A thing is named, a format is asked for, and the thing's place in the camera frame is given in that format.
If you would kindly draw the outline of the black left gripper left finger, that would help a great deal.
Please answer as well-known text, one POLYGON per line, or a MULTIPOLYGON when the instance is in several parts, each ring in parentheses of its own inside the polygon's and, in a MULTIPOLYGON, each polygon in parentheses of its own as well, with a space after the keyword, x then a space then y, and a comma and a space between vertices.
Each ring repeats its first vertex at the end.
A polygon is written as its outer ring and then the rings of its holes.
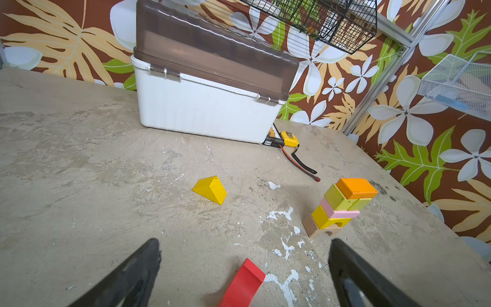
POLYGON ((148 306, 160 264, 159 241, 151 238, 70 305, 148 306))

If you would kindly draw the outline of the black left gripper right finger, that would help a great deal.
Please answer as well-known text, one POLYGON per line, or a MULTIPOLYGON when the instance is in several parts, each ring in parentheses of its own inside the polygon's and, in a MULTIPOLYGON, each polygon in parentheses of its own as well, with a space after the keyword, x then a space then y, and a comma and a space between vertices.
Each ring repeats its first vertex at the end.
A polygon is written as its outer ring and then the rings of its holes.
POLYGON ((333 239, 329 270, 340 306, 418 306, 341 239, 333 239))

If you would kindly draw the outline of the yellow arch wood block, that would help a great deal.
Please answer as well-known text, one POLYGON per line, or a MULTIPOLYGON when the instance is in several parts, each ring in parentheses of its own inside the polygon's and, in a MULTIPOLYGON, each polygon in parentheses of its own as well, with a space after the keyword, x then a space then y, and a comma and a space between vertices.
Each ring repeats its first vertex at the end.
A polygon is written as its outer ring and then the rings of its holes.
POLYGON ((347 225, 353 218, 344 218, 344 219, 331 219, 324 212, 321 206, 318 206, 314 212, 312 213, 313 219, 315 220, 317 226, 320 229, 325 229, 328 226, 337 224, 340 227, 344 227, 347 225))

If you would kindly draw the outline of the natural wood arch block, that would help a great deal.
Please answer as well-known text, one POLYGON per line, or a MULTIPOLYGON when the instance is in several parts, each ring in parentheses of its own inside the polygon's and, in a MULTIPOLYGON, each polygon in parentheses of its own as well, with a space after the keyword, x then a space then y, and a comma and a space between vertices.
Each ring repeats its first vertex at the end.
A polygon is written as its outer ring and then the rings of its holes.
POLYGON ((304 229, 310 239, 316 237, 319 234, 328 234, 330 237, 333 237, 337 235, 338 233, 341 232, 342 227, 338 226, 337 224, 328 226, 325 229, 320 229, 315 220, 313 219, 313 216, 310 214, 309 216, 305 217, 303 220, 303 226, 304 229))

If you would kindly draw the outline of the pink rectangular wood block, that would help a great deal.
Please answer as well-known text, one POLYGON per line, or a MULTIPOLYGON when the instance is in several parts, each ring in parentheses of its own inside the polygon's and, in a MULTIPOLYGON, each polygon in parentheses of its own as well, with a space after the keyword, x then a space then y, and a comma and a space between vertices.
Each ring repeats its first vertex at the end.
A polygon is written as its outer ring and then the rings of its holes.
POLYGON ((335 211, 325 198, 321 199, 320 206, 331 219, 355 218, 360 215, 359 211, 335 211))

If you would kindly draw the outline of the lime cube block front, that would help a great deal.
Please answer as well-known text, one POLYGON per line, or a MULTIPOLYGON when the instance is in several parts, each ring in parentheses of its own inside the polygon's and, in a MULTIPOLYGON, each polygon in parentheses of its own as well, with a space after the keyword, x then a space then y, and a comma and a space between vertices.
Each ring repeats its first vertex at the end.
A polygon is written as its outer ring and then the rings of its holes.
POLYGON ((347 199, 336 184, 330 186, 324 194, 324 198, 334 211, 347 211, 357 202, 356 199, 347 199))

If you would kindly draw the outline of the lime cube block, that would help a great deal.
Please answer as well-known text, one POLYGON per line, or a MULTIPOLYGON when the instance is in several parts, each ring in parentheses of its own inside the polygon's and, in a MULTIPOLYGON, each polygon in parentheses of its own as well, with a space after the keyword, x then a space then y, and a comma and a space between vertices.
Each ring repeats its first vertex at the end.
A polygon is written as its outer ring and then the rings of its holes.
POLYGON ((371 202, 371 198, 360 198, 354 200, 354 203, 348 208, 348 211, 361 211, 367 204, 371 202))
POLYGON ((356 199, 347 199, 336 184, 330 186, 324 194, 324 198, 334 211, 347 211, 357 202, 356 199))

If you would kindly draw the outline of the orange rectangular wood block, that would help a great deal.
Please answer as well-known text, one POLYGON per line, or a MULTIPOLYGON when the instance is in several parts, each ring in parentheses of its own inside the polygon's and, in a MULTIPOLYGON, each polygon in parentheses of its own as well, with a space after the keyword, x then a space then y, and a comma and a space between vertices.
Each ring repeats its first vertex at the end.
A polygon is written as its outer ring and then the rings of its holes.
POLYGON ((372 199, 378 195, 378 191, 366 179, 342 178, 336 186, 348 200, 372 199))

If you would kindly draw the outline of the red arch wood block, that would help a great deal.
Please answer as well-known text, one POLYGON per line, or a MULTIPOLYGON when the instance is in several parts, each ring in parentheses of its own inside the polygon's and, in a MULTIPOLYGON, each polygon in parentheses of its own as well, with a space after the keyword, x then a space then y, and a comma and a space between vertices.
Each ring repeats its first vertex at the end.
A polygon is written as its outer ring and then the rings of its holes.
POLYGON ((245 259, 227 288, 219 307, 249 307, 265 277, 266 274, 249 258, 245 259))

